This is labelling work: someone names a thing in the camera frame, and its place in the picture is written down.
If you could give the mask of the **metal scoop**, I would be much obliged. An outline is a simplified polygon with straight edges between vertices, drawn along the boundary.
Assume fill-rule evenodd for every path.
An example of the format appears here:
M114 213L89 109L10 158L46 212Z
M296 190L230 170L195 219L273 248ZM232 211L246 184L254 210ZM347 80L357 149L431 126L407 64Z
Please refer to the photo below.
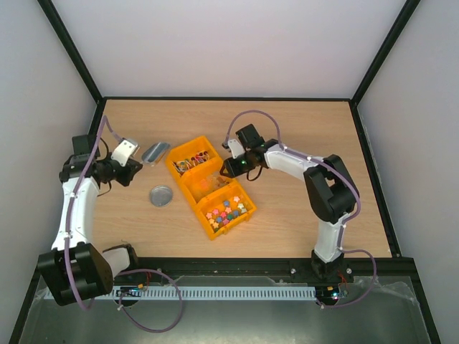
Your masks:
M166 142L157 142L148 148L141 156L141 162L144 165L157 165L164 155L168 152L171 145Z

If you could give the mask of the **orange three-compartment bin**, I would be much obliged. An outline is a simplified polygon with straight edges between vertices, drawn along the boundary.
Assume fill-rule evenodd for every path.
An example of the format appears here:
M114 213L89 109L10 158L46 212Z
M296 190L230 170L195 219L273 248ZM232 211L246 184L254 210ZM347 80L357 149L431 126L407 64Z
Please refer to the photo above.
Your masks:
M250 220L257 207L235 179L219 173L223 160L205 136L172 148L166 167L209 239Z

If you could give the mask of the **clear plastic jar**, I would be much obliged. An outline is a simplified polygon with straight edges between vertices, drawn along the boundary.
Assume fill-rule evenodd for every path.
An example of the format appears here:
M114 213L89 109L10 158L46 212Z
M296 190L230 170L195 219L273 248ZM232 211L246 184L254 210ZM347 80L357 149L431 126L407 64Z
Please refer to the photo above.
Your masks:
M221 187L226 186L230 183L226 177L221 176L219 172L211 173L205 176L200 182L199 185L202 187L203 191L213 192Z

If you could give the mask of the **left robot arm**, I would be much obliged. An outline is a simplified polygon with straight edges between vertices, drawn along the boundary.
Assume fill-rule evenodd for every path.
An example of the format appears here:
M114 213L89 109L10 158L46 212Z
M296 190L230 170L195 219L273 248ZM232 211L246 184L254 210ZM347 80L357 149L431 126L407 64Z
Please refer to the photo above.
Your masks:
M59 174L64 201L57 236L50 252L41 254L37 269L60 306L91 300L112 291L115 277L135 268L138 257L130 244L99 252L93 245L94 211L100 187L128 186L142 169L132 159L138 145L120 140L101 158L96 135L72 137L73 154Z

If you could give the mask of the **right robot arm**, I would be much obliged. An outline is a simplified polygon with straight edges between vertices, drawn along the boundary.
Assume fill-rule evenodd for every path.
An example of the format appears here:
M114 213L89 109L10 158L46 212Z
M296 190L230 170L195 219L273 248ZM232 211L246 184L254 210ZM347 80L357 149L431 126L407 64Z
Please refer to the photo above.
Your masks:
M226 136L222 147L232 156L224 160L220 174L236 178L259 167L273 169L302 180L313 213L318 218L318 238L311 252L311 266L319 280L329 280L344 259L342 241L346 223L359 214L359 192L337 155L311 156L289 148L279 138L265 140L249 124Z

